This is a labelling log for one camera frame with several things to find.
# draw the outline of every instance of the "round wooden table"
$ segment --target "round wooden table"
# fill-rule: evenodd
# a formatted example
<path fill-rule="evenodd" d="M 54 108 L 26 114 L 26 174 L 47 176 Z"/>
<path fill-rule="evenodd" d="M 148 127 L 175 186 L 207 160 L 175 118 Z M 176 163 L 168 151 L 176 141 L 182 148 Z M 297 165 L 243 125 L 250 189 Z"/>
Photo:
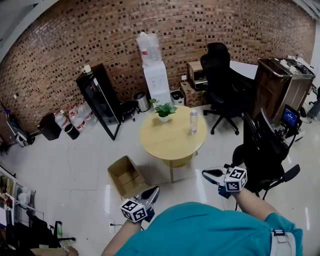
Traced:
<path fill-rule="evenodd" d="M 207 125 L 198 115 L 197 132 L 190 133 L 190 111 L 187 106 L 176 106 L 176 113 L 168 122 L 161 122 L 157 113 L 150 114 L 140 129 L 140 142 L 152 156 L 162 159 L 170 167 L 170 179 L 174 181 L 173 168 L 186 165 L 205 142 Z"/>

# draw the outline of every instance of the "ceiling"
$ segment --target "ceiling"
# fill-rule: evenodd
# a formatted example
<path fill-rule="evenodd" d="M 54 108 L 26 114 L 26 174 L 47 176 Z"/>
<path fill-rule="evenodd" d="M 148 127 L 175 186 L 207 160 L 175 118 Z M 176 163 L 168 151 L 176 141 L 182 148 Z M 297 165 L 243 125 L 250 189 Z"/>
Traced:
<path fill-rule="evenodd" d="M 22 19 L 41 0 L 0 0 L 0 49 Z"/>
<path fill-rule="evenodd" d="M 312 18 L 320 20 L 320 0 L 292 0 L 301 6 Z"/>

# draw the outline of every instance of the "screen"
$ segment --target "screen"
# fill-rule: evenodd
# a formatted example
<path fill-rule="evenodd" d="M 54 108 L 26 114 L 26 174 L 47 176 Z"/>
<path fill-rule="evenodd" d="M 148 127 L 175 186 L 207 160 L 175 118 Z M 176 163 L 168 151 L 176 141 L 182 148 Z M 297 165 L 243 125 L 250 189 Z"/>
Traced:
<path fill-rule="evenodd" d="M 287 121 L 287 123 L 291 126 L 296 126 L 298 116 L 294 114 L 289 109 L 285 108 L 282 119 Z"/>

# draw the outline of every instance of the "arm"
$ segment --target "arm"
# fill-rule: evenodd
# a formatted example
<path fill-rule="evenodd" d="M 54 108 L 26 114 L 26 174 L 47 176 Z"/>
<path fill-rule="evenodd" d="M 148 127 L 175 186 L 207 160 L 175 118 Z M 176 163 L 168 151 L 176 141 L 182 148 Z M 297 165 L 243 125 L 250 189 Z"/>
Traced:
<path fill-rule="evenodd" d="M 131 238 L 133 235 L 141 230 L 141 222 L 133 223 L 127 220 L 120 228 L 119 232 L 115 234 L 110 243 L 103 250 L 101 256 L 112 256 L 115 255 L 122 246 Z"/>
<path fill-rule="evenodd" d="M 35 256 L 78 256 L 78 251 L 69 246 L 67 248 L 69 252 L 66 252 L 63 248 L 34 248 L 31 249 L 31 252 Z"/>
<path fill-rule="evenodd" d="M 265 221 L 269 214 L 279 214 L 272 205 L 260 199 L 246 188 L 239 193 L 234 193 L 233 196 L 244 213 L 262 221 Z"/>

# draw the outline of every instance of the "stainless steel trash can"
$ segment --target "stainless steel trash can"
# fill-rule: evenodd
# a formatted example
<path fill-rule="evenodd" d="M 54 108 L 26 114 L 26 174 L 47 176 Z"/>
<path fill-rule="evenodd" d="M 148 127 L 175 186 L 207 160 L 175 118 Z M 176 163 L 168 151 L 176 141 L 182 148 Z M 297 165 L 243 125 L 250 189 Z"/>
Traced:
<path fill-rule="evenodd" d="M 133 95 L 133 99 L 138 102 L 140 112 L 146 112 L 150 109 L 149 101 L 147 100 L 147 93 L 139 91 Z"/>

